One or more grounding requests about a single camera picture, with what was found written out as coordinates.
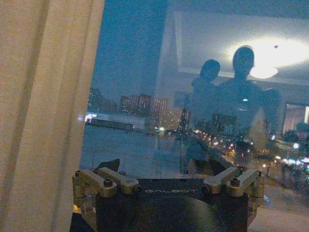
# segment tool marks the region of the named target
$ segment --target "silhouette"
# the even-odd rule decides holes
[[[235,76],[233,79],[219,85],[215,99],[216,113],[236,116],[237,124],[246,128],[261,106],[261,88],[247,76],[253,67],[254,53],[249,47],[239,48],[233,57]]]
[[[255,82],[247,80],[254,65],[254,52],[240,47],[233,57],[235,76],[219,85],[214,99],[215,112],[237,118],[236,134],[249,128],[247,137],[254,146],[263,148],[272,124],[276,129],[279,95],[273,89],[263,91]]]
[[[219,62],[213,59],[207,60],[201,69],[200,76],[192,82],[191,112],[194,126],[201,119],[211,119],[212,101],[217,92],[217,86],[212,81],[218,76],[219,71]]]

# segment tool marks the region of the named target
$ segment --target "dusk sky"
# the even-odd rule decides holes
[[[121,95],[154,94],[166,8],[105,2],[92,80],[104,97],[119,103]]]

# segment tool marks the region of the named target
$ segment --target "building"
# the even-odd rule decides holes
[[[167,109],[168,99],[166,98],[153,98],[151,100],[151,125],[159,127],[162,124],[162,117]]]
[[[147,118],[145,117],[118,114],[113,112],[96,113],[88,111],[86,114],[86,119],[89,119],[88,122],[91,122],[93,118],[108,122],[131,124],[133,125],[134,130],[143,131],[147,129]]]
[[[131,95],[129,100],[129,114],[139,115],[139,103],[140,97],[137,95]]]
[[[213,128],[213,132],[215,133],[235,135],[236,121],[236,116],[213,114],[211,120],[211,127]]]
[[[118,112],[120,113],[129,113],[129,97],[121,96]]]
[[[182,116],[182,109],[167,109],[162,116],[162,124],[166,130],[177,129]]]
[[[97,88],[91,88],[88,99],[88,109],[98,111],[100,109],[100,90]]]
[[[179,132],[189,130],[190,119],[191,119],[191,113],[187,109],[183,108],[180,121],[178,124]]]
[[[140,116],[149,116],[150,114],[150,103],[151,103],[151,96],[146,94],[140,95],[139,101],[139,115]]]

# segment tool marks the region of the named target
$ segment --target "ceiling light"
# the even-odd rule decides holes
[[[251,69],[250,75],[257,79],[268,79],[278,73],[278,69],[273,67],[257,66]]]

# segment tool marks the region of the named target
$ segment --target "beige curtain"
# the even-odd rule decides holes
[[[104,0],[0,8],[0,231],[68,231]]]

